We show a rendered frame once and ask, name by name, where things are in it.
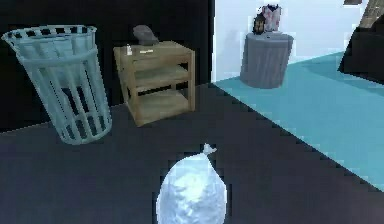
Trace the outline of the wooden shelf side table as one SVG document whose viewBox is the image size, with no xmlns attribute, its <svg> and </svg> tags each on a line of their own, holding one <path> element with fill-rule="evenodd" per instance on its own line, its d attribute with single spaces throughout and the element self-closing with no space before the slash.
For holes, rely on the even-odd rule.
<svg viewBox="0 0 384 224">
<path fill-rule="evenodd" d="M 174 41 L 114 47 L 124 103 L 140 127 L 195 110 L 195 52 Z M 140 54 L 140 50 L 154 50 Z"/>
</svg>

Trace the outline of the white tied garbage bag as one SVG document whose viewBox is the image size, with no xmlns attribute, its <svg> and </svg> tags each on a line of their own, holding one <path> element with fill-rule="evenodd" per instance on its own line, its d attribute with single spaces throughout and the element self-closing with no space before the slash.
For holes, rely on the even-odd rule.
<svg viewBox="0 0 384 224">
<path fill-rule="evenodd" d="M 171 167 L 156 199 L 157 224 L 224 224 L 227 187 L 208 158 L 216 151 L 205 143 Z"/>
</svg>

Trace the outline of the grey round side table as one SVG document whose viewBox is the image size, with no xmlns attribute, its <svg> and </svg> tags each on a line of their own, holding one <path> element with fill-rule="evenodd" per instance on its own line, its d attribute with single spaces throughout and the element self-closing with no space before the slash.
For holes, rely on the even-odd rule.
<svg viewBox="0 0 384 224">
<path fill-rule="evenodd" d="M 284 33 L 249 33 L 244 42 L 240 80 L 248 86 L 273 89 L 282 85 L 294 38 Z"/>
</svg>

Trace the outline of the grey lumpy object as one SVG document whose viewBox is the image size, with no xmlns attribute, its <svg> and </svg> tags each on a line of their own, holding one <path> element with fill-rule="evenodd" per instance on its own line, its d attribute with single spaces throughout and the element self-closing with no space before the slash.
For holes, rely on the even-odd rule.
<svg viewBox="0 0 384 224">
<path fill-rule="evenodd" d="M 133 35 L 137 38 L 140 45 L 152 46 L 159 43 L 159 39 L 153 31 L 146 25 L 137 25 L 133 28 Z"/>
</svg>

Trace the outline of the black lantern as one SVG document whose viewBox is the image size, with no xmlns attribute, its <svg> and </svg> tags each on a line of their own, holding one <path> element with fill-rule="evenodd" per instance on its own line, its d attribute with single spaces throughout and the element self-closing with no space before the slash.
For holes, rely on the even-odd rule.
<svg viewBox="0 0 384 224">
<path fill-rule="evenodd" d="M 264 17 L 264 15 L 262 13 L 259 13 L 254 18 L 252 32 L 256 35 L 263 34 L 265 29 L 265 21 L 266 21 L 266 18 Z"/>
</svg>

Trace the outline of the pale blue slatted laundry basket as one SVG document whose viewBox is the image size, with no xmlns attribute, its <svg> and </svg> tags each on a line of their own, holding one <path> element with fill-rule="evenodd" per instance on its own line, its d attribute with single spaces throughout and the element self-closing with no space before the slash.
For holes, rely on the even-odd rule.
<svg viewBox="0 0 384 224">
<path fill-rule="evenodd" d="M 86 25 L 45 25 L 1 36 L 27 72 L 60 139 L 71 145 L 96 141 L 112 127 L 96 31 Z"/>
</svg>

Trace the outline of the dark furniture block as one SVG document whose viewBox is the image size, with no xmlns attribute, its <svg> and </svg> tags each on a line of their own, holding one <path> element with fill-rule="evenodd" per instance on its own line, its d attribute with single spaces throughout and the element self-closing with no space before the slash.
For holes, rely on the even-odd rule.
<svg viewBox="0 0 384 224">
<path fill-rule="evenodd" d="M 338 71 L 384 85 L 384 14 L 354 30 Z"/>
</svg>

